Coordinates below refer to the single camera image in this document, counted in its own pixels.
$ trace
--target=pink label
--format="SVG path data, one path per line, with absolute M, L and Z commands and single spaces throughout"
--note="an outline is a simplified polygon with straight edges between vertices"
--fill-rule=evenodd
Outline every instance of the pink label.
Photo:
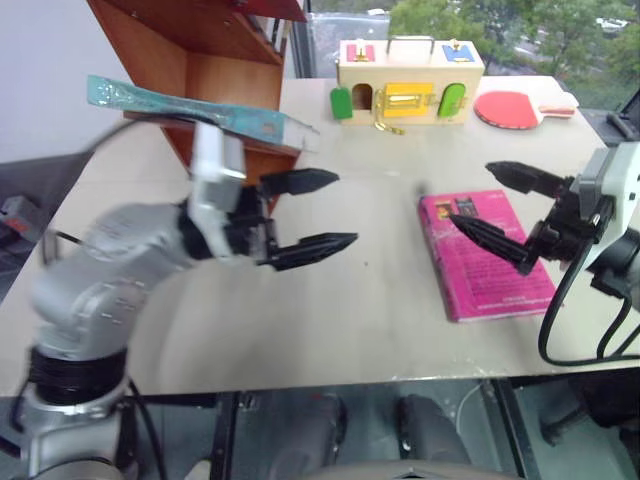
M 505 260 L 469 240 L 450 213 L 476 216 L 518 242 L 526 235 L 502 190 L 430 195 L 420 217 L 447 289 L 452 319 L 472 321 L 544 312 L 555 291 L 538 262 L 526 277 Z
M 356 54 L 357 54 L 357 46 L 355 43 L 350 43 L 347 45 L 347 62 L 355 62 Z M 370 62 L 376 61 L 376 53 L 373 48 L 373 45 L 365 45 L 364 54 Z

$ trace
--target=black cable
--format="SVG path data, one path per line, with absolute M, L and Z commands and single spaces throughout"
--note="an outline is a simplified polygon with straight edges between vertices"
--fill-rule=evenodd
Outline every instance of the black cable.
M 87 147 L 85 150 L 83 150 L 82 152 L 80 152 L 80 154 L 83 155 L 93 155 L 95 153 L 95 151 L 102 146 L 103 144 L 105 144 L 106 142 L 108 142 L 109 140 L 111 140 L 113 137 L 115 137 L 116 135 L 118 135 L 119 133 L 122 133 L 123 131 L 133 127 L 134 125 L 137 125 L 139 123 L 142 122 L 153 122 L 156 120 L 182 120 L 182 121 L 191 121 L 191 122 L 202 122 L 202 123 L 208 123 L 210 125 L 219 125 L 218 122 L 216 122 L 215 120 L 212 120 L 210 118 L 207 118 L 205 116 L 202 115 L 196 115 L 196 114 L 191 114 L 191 113 L 154 113 L 154 114 L 149 114 L 149 115 L 144 115 L 138 118 L 133 118 L 130 120 L 127 120 L 125 122 L 122 122 L 118 125 L 116 125 L 115 127 L 111 128 L 111 130 L 107 131 L 105 134 L 103 134 L 102 136 L 98 137 L 96 140 L 94 140 L 89 147 Z M 76 244 L 81 244 L 82 241 L 80 239 L 78 239 L 77 237 L 74 237 L 73 235 L 69 235 L 67 233 L 64 232 L 60 232 L 60 231 L 55 231 L 55 234 L 58 237 L 64 238 L 65 240 L 69 240 L 71 242 L 74 242 Z M 41 260 L 42 260 L 42 264 L 47 266 L 51 263 L 51 260 L 54 260 L 55 258 L 57 258 L 57 252 L 58 249 L 54 248 L 54 259 L 51 259 L 48 257 L 48 252 L 47 249 L 45 247 L 45 242 L 42 242 L 42 246 L 41 246 Z
M 617 362 L 620 360 L 640 360 L 640 355 L 621 354 L 609 355 L 608 357 L 604 358 L 590 358 L 584 360 L 556 360 L 551 358 L 549 356 L 549 353 L 547 352 L 549 335 L 551 333 L 551 328 L 553 327 L 556 316 L 558 315 L 558 311 L 560 310 L 562 302 L 567 296 L 567 293 L 569 291 L 569 288 L 571 288 L 573 281 L 580 273 L 580 270 L 582 269 L 582 266 L 584 265 L 584 262 L 587 258 L 587 255 L 589 255 L 589 251 L 591 250 L 592 246 L 592 239 L 585 240 L 582 248 L 578 252 L 578 255 L 574 258 L 573 262 L 571 262 L 571 265 L 567 269 L 567 272 L 564 274 L 564 277 L 562 277 L 562 281 L 560 282 L 560 285 L 558 285 L 558 289 L 556 290 L 556 293 L 554 294 L 553 299 L 549 304 L 549 308 L 544 315 L 544 319 L 542 320 L 540 333 L 538 335 L 538 353 L 545 362 L 550 363 L 551 365 L 556 365 L 559 367 L 580 367 L 585 365 L 597 365 L 601 363 Z
M 80 240 L 78 237 L 74 237 L 73 235 L 69 235 L 68 233 L 65 232 L 61 232 L 60 230 L 56 230 L 55 231 L 56 236 L 63 238 L 65 240 L 68 240 L 70 242 L 76 243 L 78 245 L 80 245 L 82 243 L 82 240 Z
M 627 348 L 629 348 L 629 345 L 633 343 L 638 335 L 640 335 L 640 325 L 638 325 L 635 330 L 629 334 L 626 340 L 620 344 L 615 352 L 613 352 L 613 355 L 620 355 L 622 352 L 624 352 Z
M 609 345 L 611 338 L 613 338 L 615 333 L 618 331 L 620 325 L 624 323 L 627 315 L 629 315 L 629 311 L 631 311 L 631 297 L 629 295 L 626 295 L 624 297 L 622 307 L 620 308 L 620 312 L 618 312 L 618 315 L 613 320 L 613 322 L 611 322 L 611 325 L 609 325 L 609 328 L 607 328 L 607 331 L 600 339 L 600 343 L 598 343 L 598 348 L 596 350 L 596 356 L 598 358 L 604 358 L 604 351 L 606 350 L 607 345 Z
M 129 389 L 131 393 L 133 393 L 133 399 L 138 405 L 140 409 L 140 414 L 142 415 L 142 420 L 144 421 L 145 427 L 147 429 L 147 433 L 149 435 L 149 441 L 151 442 L 151 448 L 153 449 L 153 455 L 156 459 L 156 465 L 158 467 L 158 476 L 160 480 L 168 480 L 167 477 L 167 467 L 164 461 L 164 455 L 162 453 L 162 447 L 160 446 L 160 441 L 158 440 L 158 433 L 153 425 L 153 420 L 151 415 L 149 414 L 149 410 L 147 410 L 147 406 L 140 395 L 140 391 L 136 384 L 133 383 L 133 380 L 129 380 Z
M 153 122 L 153 121 L 156 121 L 156 120 L 185 120 L 185 121 L 192 121 L 192 122 L 208 123 L 208 124 L 211 124 L 211 125 L 219 125 L 218 122 L 216 122 L 216 121 L 214 121 L 214 120 L 212 120 L 210 118 L 207 118 L 207 117 L 202 116 L 202 115 L 192 114 L 192 113 L 170 113 L 170 112 L 167 112 L 167 113 L 153 113 L 153 114 L 144 115 L 144 116 L 138 117 L 138 118 L 132 118 L 130 120 L 127 120 L 126 122 L 122 122 L 119 125 L 116 125 L 111 130 L 106 132 L 104 135 L 102 135 L 101 137 L 97 138 L 82 153 L 92 154 L 101 145 L 103 145 L 104 143 L 108 142 L 109 140 L 111 140 L 113 137 L 115 137 L 119 133 L 123 132 L 124 130 L 127 130 L 127 129 L 133 127 L 134 125 L 136 125 L 138 123 L 141 123 L 141 122 Z
M 24 396 L 24 391 L 27 389 L 27 385 L 29 384 L 29 379 L 25 378 L 20 385 L 20 390 L 18 390 L 18 394 L 11 402 L 11 408 L 9 409 L 9 425 L 18 433 L 24 432 L 24 427 L 22 426 L 22 422 L 20 421 L 20 409 L 22 407 L 22 397 Z
M 0 436 L 0 452 L 13 458 L 20 458 L 20 447 L 2 436 Z

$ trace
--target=white table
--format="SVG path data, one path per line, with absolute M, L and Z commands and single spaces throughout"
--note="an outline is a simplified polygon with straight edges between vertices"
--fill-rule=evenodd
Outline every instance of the white table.
M 287 80 L 282 110 L 317 127 L 321 151 L 299 167 L 326 168 L 341 181 L 311 195 L 283 196 L 275 210 L 280 240 L 325 231 L 360 238 L 324 262 L 288 272 L 215 261 L 171 278 L 154 293 L 130 348 L 142 390 L 188 393 L 400 379 L 537 375 L 552 367 L 536 349 L 541 317 L 475 324 L 447 320 L 434 265 L 416 213 L 420 192 L 500 188 L 485 171 L 517 160 L 576 174 L 602 143 L 582 115 L 546 119 L 532 131 L 506 131 L 471 115 L 464 126 L 411 127 L 405 136 L 341 127 L 329 114 L 329 80 Z M 559 89 L 548 77 L 487 77 L 481 90 Z M 72 234 L 125 202 L 173 202 L 189 192 L 187 175 L 157 127 L 143 126 L 99 151 L 54 224 Z M 529 230 L 551 201 L 509 192 Z M 632 224 L 638 226 L 638 217 Z M 37 315 L 29 289 L 34 254 L 0 306 L 0 395 L 14 393 L 26 367 Z M 558 264 L 547 265 L 562 277 Z M 617 313 L 616 301 L 575 284 L 558 316 L 552 355 L 592 357 Z M 640 316 L 630 314 L 620 335 Z M 632 349 L 638 351 L 636 342 Z M 595 368 L 630 366 L 608 364 Z

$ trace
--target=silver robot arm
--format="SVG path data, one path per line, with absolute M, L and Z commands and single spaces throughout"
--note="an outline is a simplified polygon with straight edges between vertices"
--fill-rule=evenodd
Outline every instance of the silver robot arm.
M 125 205 L 106 214 L 35 285 L 33 305 L 44 324 L 15 418 L 30 479 L 136 478 L 135 459 L 121 448 L 133 441 L 126 438 L 127 347 L 149 295 L 167 277 L 198 260 L 237 255 L 276 270 L 296 268 L 357 238 L 326 233 L 280 248 L 268 218 L 272 196 L 311 192 L 336 175 L 307 169 L 244 187 L 242 142 L 209 124 L 196 124 L 193 150 L 187 202 Z

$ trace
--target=ping pong paddle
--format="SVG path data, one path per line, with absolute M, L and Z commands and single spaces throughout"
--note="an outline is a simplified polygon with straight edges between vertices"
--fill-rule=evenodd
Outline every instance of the ping pong paddle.
M 527 95 L 522 92 L 496 91 L 480 95 L 473 105 L 476 115 L 500 128 L 529 129 L 540 125 L 544 117 L 571 117 L 578 106 L 569 92 Z

